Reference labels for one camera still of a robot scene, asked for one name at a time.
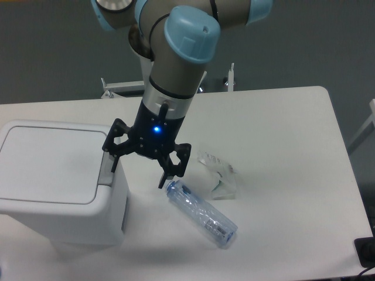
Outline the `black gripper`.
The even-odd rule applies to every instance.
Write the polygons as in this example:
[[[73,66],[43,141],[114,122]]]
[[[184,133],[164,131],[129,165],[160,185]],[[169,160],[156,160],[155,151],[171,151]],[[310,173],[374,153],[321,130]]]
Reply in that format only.
[[[158,163],[163,169],[159,189],[168,179],[173,179],[174,176],[184,176],[192,146],[189,143],[175,143],[184,118],[169,119],[168,113],[170,113],[169,106],[165,102],[157,108],[156,113],[149,110],[142,102],[132,127],[128,127],[122,119],[114,120],[102,146],[102,150],[114,158],[112,173],[115,172],[121,156],[136,151],[151,159],[156,159],[157,153]],[[115,138],[123,135],[127,135],[128,139],[116,144]],[[178,164],[174,164],[171,160],[172,152],[176,153],[179,159]]]

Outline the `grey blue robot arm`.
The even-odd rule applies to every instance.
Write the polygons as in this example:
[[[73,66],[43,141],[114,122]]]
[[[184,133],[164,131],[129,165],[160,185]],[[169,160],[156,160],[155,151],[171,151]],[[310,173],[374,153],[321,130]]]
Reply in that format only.
[[[186,171],[191,145],[175,142],[222,30],[266,18],[272,1],[93,1],[104,29],[129,27],[133,50],[152,63],[133,126],[116,119],[103,151],[116,170],[130,153],[157,160],[161,182]]]

